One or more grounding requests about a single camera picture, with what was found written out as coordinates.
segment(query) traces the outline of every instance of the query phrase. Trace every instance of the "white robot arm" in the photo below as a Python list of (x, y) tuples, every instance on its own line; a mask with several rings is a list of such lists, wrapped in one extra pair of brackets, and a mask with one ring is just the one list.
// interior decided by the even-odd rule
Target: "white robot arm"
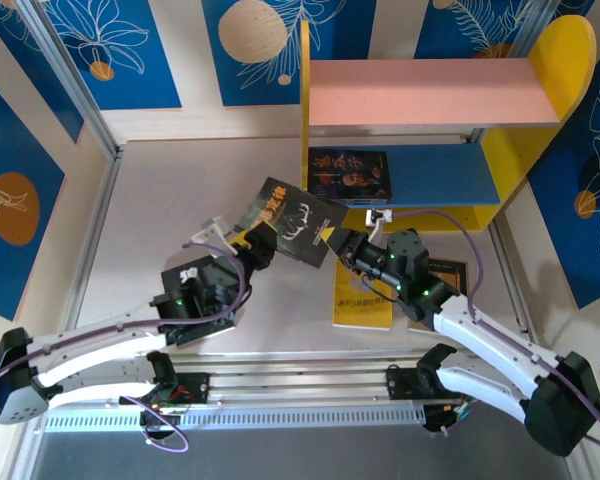
[[(392, 286), (409, 318), (479, 357), (439, 344), (415, 369), (387, 369), (390, 398), (457, 394), (481, 400), (516, 418), (538, 443), (561, 456), (600, 421), (600, 393), (588, 362), (573, 352), (559, 357), (475, 309), (429, 273), (428, 252), (415, 231), (391, 234), (386, 249), (355, 230), (328, 229), (323, 239), (346, 267)], [(229, 245), (208, 247), (226, 257), (210, 255), (188, 265), (193, 273), (181, 286), (155, 297), (152, 305), (161, 320), (104, 322), (33, 339), (22, 328), (7, 332), (0, 343), (0, 423), (26, 421), (80, 400), (120, 396), (159, 404), (176, 395), (180, 382), (160, 350), (198, 338), (205, 322), (233, 320), (246, 301), (251, 273), (273, 257), (275, 232), (261, 224)], [(198, 389), (201, 400), (204, 387)], [(447, 418), (447, 425), (457, 420), (453, 412)]]

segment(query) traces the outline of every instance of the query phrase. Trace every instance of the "dark book cover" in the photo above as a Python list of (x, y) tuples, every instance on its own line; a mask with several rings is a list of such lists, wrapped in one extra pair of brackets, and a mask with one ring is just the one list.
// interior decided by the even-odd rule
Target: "dark book cover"
[(441, 280), (467, 295), (467, 264), (441, 258), (429, 259), (429, 270)]
[(319, 268), (329, 250), (320, 233), (339, 227), (347, 211), (343, 205), (269, 177), (236, 230), (269, 222), (278, 232), (279, 252)]
[(309, 148), (309, 193), (346, 204), (391, 200), (386, 152)]

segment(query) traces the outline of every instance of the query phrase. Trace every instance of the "yellow book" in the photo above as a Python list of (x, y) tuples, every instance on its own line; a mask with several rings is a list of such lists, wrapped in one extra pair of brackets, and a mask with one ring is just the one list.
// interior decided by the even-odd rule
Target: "yellow book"
[[(373, 288), (391, 297), (391, 287), (374, 281)], [(392, 303), (368, 291), (360, 278), (336, 262), (333, 292), (333, 325), (338, 327), (390, 330), (393, 326)]]

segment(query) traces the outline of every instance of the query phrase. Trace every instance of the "book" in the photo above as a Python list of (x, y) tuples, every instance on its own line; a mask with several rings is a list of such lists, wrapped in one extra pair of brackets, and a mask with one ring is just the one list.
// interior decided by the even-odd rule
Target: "book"
[[(441, 258), (429, 259), (429, 271), (441, 280), (444, 280), (461, 294), (467, 295), (467, 262), (456, 260), (445, 260)], [(409, 320), (408, 330), (421, 333), (431, 333), (438, 335), (437, 332), (429, 330), (422, 323)]]
[[(373, 288), (390, 298), (391, 287), (375, 280)], [(368, 290), (360, 278), (336, 262), (333, 288), (333, 320), (336, 327), (390, 330), (393, 326), (393, 304)]]
[(269, 177), (236, 225), (236, 231), (269, 222), (278, 233), (279, 252), (320, 268), (329, 251), (320, 234), (325, 228), (339, 227), (347, 211), (343, 205)]
[(345, 205), (386, 204), (391, 201), (387, 154), (309, 148), (308, 191)]

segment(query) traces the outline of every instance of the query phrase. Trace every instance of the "pink shelf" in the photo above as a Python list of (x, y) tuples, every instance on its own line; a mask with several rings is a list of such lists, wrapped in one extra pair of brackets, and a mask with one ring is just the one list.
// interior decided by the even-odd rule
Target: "pink shelf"
[(311, 126), (551, 126), (526, 58), (312, 60)]

